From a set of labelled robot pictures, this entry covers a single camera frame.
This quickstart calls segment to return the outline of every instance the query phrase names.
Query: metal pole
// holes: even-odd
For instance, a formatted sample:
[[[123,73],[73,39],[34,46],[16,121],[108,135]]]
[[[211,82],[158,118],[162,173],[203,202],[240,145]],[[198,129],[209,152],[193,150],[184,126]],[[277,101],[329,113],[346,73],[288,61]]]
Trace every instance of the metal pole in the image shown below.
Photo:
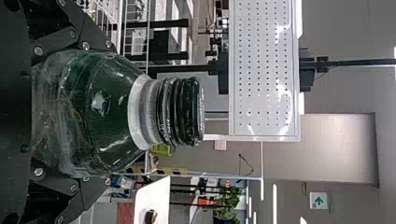
[[[160,174],[138,174],[138,173],[114,173],[114,175],[124,175],[124,176],[142,176],[142,175],[150,175],[150,176],[175,176],[175,177],[200,177],[200,178],[217,178],[217,179],[243,179],[243,180],[261,180],[261,177],[253,177],[253,176],[239,176],[239,175],[160,175]]]
[[[231,207],[231,206],[216,205],[216,204],[198,204],[198,203],[170,203],[170,204],[183,205],[183,206],[208,207],[208,208]]]
[[[134,28],[146,28],[148,27],[148,23],[146,21],[137,21],[137,22],[125,22],[120,23],[121,29],[134,29]],[[109,29],[111,31],[120,31],[119,26],[117,24],[109,24]],[[149,23],[149,27],[151,28],[171,28],[171,27],[189,27],[189,20],[188,19],[180,19],[174,21],[151,21]]]
[[[396,59],[369,59],[334,62],[300,62],[300,69],[319,67],[394,67]]]
[[[133,62],[145,61],[147,57],[149,61],[188,60],[189,53],[187,51],[181,51],[180,53],[151,53],[149,55],[145,53],[141,55],[125,55],[125,58]]]

